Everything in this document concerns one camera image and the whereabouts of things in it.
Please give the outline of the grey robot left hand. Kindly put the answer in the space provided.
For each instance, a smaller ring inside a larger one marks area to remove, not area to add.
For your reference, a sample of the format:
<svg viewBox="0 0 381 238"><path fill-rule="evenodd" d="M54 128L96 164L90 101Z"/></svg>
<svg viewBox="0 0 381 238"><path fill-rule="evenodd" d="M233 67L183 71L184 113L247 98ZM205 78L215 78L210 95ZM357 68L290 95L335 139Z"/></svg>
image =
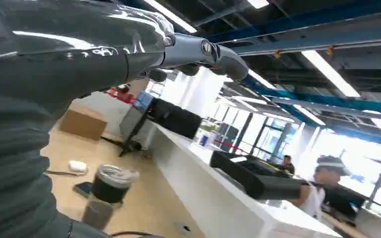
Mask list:
<svg viewBox="0 0 381 238"><path fill-rule="evenodd" d="M233 50L177 33L157 12L98 0L0 0L1 95L71 100L198 66L235 81L249 70Z"/></svg>

